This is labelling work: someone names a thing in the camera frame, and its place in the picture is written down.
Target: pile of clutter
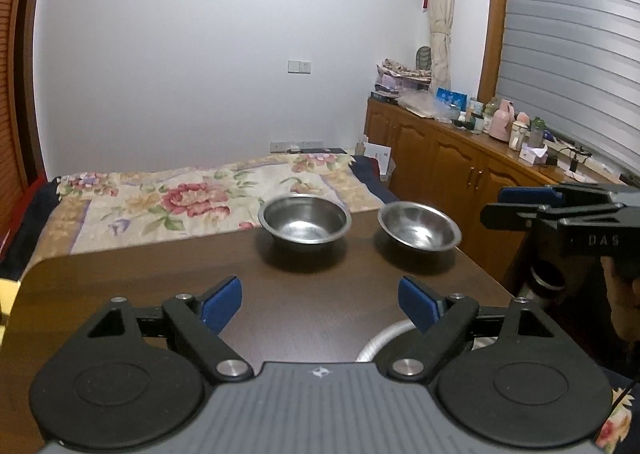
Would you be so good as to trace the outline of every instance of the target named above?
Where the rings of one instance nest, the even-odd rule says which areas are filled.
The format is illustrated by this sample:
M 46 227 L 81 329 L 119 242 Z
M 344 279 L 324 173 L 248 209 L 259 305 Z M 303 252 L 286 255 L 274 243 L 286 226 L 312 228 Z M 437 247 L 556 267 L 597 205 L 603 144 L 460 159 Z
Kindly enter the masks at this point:
M 385 59 L 378 65 L 378 78 L 372 97 L 395 104 L 402 91 L 426 91 L 430 84 L 431 70 L 416 70 L 395 60 Z

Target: yellow object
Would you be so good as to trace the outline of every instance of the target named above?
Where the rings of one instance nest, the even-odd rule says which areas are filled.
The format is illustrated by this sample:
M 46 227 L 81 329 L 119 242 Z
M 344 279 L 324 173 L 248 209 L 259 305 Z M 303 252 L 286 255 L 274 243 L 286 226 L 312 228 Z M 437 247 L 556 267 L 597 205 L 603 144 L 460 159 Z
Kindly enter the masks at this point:
M 15 296 L 18 295 L 20 283 L 9 281 L 8 279 L 0 279 L 0 344 L 9 319 L 9 314 L 14 306 Z

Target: metal screw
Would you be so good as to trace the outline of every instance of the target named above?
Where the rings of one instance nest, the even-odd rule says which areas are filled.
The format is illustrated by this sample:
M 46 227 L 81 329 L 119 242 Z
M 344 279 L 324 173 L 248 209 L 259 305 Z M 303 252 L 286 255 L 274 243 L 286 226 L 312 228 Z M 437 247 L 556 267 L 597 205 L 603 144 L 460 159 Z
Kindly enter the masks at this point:
M 422 373 L 424 364 L 415 358 L 401 358 L 400 360 L 396 360 L 391 368 L 396 373 L 404 376 L 416 376 Z
M 232 358 L 231 360 L 222 360 L 217 366 L 216 371 L 225 376 L 242 376 L 249 370 L 249 366 L 244 360 L 237 360 Z

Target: brown tabletop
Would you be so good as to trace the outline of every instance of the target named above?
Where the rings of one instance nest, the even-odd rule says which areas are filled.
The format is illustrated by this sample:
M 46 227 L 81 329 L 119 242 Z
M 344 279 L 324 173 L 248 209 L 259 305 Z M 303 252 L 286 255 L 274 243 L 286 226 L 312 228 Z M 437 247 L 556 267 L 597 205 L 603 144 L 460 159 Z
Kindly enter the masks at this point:
M 0 351 L 0 453 L 43 445 L 28 405 L 31 380 L 110 297 L 157 306 L 237 275 L 242 307 L 221 337 L 259 369 L 265 360 L 355 360 L 373 335 L 406 318 L 398 280 L 407 273 L 443 295 L 463 292 L 492 306 L 510 300 L 460 251 L 416 256 L 398 248 L 375 211 L 354 215 L 347 238 L 318 256 L 284 253 L 254 229 L 43 261 L 22 283 Z

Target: wooden cabinet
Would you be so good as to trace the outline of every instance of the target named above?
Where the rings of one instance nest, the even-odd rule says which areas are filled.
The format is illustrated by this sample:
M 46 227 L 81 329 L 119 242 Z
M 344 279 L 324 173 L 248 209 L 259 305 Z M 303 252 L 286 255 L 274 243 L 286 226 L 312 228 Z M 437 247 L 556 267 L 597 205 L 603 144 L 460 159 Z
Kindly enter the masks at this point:
M 424 168 L 430 161 L 431 131 L 428 131 L 411 113 L 399 113 L 392 123 L 388 141 L 396 169 L 389 189 L 398 198 L 425 203 Z
M 402 108 L 369 100 L 365 134 L 391 147 L 396 170 L 389 189 L 402 200 L 431 205 L 462 230 L 461 250 L 501 281 L 524 233 L 490 231 L 480 211 L 502 187 L 555 183 L 517 161 L 507 144 L 421 119 Z
M 520 243 L 523 232 L 496 231 L 484 228 L 479 214 L 482 207 L 498 200 L 502 187 L 535 187 L 533 179 L 519 173 L 514 167 L 486 160 L 474 186 L 474 198 L 469 212 L 474 215 L 468 222 L 460 249 L 497 281 L 507 272 Z
M 465 142 L 438 131 L 433 133 L 433 148 L 424 167 L 425 203 L 447 214 L 464 234 L 481 155 Z

